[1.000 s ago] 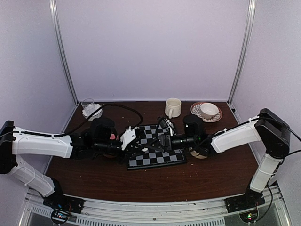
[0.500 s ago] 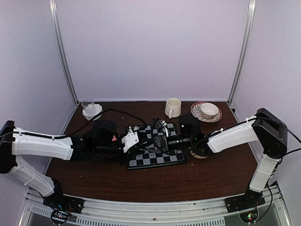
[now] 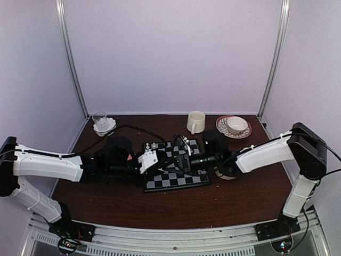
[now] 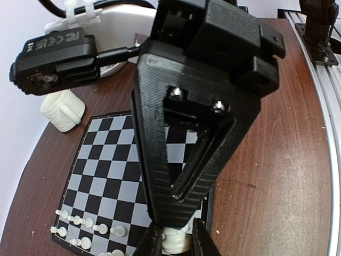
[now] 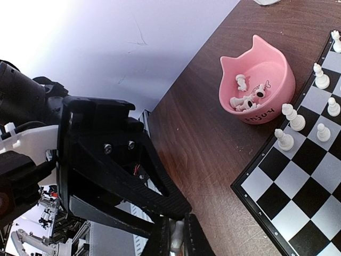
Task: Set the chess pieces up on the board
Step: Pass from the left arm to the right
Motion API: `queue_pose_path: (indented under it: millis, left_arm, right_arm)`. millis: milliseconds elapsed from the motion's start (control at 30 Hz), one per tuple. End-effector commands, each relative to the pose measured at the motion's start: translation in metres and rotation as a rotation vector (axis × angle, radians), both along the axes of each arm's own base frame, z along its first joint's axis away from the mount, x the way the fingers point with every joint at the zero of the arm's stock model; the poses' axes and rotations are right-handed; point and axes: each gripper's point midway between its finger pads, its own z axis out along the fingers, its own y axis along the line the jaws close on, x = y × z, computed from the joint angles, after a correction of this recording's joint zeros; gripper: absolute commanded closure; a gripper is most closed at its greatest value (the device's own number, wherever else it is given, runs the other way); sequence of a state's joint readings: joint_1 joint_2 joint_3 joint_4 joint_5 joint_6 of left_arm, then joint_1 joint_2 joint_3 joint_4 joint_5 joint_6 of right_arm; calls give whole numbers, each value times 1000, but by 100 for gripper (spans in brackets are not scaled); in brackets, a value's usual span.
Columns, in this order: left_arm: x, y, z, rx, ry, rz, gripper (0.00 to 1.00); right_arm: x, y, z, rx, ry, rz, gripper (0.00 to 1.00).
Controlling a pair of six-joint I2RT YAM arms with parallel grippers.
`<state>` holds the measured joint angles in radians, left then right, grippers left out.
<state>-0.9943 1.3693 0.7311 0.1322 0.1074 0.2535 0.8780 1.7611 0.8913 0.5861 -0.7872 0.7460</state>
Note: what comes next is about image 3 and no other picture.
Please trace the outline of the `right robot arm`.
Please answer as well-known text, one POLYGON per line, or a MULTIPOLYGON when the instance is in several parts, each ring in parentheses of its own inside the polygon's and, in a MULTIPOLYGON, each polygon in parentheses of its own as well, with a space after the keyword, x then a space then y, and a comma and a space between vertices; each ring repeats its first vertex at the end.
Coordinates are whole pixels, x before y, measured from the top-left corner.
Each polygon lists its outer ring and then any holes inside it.
POLYGON ((221 177, 234 179, 261 167, 296 161, 300 168, 298 178, 273 224, 277 235, 285 235, 297 223, 304 204, 327 173, 326 142, 303 123, 295 123, 275 139, 238 151, 219 148, 217 143, 221 139, 218 135, 210 138, 207 142, 210 150, 206 153, 174 157, 175 166, 186 174, 213 169, 221 177))

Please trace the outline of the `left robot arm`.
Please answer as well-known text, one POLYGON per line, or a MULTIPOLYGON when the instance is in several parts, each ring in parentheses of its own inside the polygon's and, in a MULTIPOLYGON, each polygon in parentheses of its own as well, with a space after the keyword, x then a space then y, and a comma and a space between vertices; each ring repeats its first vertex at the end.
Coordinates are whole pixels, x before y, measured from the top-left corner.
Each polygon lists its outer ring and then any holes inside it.
POLYGON ((133 152, 126 137, 111 136, 93 154, 61 154, 33 150, 8 137, 1 146, 1 196, 16 199, 41 215, 55 234, 72 238, 81 231, 68 207, 42 194, 25 176, 50 177, 80 183, 106 182, 110 178, 142 179, 149 170, 166 166, 167 154, 160 147, 133 152))

